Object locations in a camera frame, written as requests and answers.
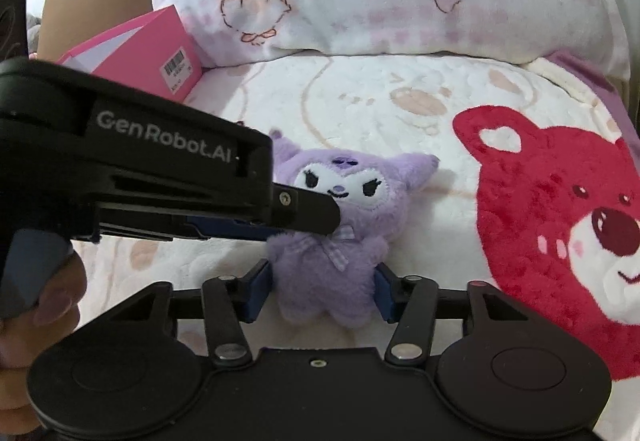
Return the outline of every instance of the gingham bow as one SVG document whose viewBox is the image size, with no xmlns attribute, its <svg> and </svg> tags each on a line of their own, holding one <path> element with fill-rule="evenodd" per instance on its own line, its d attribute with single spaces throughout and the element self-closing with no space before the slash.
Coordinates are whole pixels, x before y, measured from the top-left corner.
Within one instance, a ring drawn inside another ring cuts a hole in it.
<svg viewBox="0 0 640 441">
<path fill-rule="evenodd" d="M 347 265 L 349 261 L 340 251 L 340 247 L 338 247 L 339 241 L 354 241 L 356 238 L 356 234 L 353 232 L 353 228 L 345 225 L 341 226 L 329 237 L 324 237 L 322 235 L 305 235 L 300 241 L 298 241 L 294 246 L 292 246 L 292 251 L 294 253 L 302 253 L 306 249 L 310 247 L 319 245 L 324 251 L 324 254 L 329 257 L 329 260 L 334 264 L 335 268 L 342 272 L 347 269 Z"/>
</svg>

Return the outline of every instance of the red bear print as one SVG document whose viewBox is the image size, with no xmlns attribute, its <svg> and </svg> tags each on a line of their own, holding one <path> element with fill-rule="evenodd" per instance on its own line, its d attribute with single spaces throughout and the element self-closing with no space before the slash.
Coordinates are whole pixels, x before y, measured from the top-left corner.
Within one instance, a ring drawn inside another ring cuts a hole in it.
<svg viewBox="0 0 640 441">
<path fill-rule="evenodd" d="M 482 139 L 503 127 L 519 151 Z M 481 164 L 478 233 L 498 286 L 589 345 L 613 379 L 639 376 L 640 178 L 622 139 L 538 128 L 504 106 L 465 110 L 453 129 Z"/>
</svg>

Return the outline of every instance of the metal bolt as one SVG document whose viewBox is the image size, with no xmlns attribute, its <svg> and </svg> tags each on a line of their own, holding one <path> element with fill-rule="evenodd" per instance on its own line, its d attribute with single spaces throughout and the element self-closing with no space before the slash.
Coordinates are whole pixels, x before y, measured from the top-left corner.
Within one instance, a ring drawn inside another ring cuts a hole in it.
<svg viewBox="0 0 640 441">
<path fill-rule="evenodd" d="M 415 360 L 422 356 L 422 349 L 415 344 L 398 344 L 391 347 L 391 354 L 398 360 Z"/>
<path fill-rule="evenodd" d="M 283 206 L 289 206 L 291 204 L 291 196 L 286 192 L 280 192 L 279 199 Z"/>
<path fill-rule="evenodd" d="M 222 344 L 216 347 L 215 355 L 220 360 L 239 360 L 246 354 L 246 349 L 239 344 Z"/>
</svg>

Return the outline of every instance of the bear eye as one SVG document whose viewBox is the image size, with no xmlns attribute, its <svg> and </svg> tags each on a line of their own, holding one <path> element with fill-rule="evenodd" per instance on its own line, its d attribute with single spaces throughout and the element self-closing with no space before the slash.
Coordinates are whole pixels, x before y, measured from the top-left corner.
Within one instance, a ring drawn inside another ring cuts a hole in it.
<svg viewBox="0 0 640 441">
<path fill-rule="evenodd" d="M 377 179 L 370 180 L 362 185 L 362 193 L 367 197 L 373 197 L 380 185 L 382 185 L 382 181 L 378 181 Z"/>
<path fill-rule="evenodd" d="M 307 188 L 316 188 L 318 186 L 318 176 L 311 172 L 311 170 L 305 170 L 305 185 Z"/>
<path fill-rule="evenodd" d="M 574 185 L 574 194 L 576 194 L 580 199 L 589 198 L 589 193 L 584 186 Z"/>
</svg>

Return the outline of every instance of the bed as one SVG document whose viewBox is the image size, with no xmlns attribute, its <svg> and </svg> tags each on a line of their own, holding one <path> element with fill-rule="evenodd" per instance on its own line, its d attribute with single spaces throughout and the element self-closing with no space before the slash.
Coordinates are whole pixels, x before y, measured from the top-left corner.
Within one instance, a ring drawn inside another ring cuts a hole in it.
<svg viewBox="0 0 640 441">
<path fill-rule="evenodd" d="M 190 106 L 303 148 L 438 156 L 386 263 L 441 287 L 487 280 L 572 332 L 614 379 L 596 431 L 640 439 L 640 140 L 613 86 L 631 75 L 615 0 L 153 4 L 177 7 L 210 68 Z M 90 280 L 83 322 L 152 281 L 199 287 L 264 256 L 218 239 L 76 247 Z M 245 327 L 256 350 L 382 348 L 392 330 L 293 326 L 273 299 Z M 460 334 L 439 323 L 434 352 Z M 206 351 L 197 323 L 179 337 Z"/>
</svg>

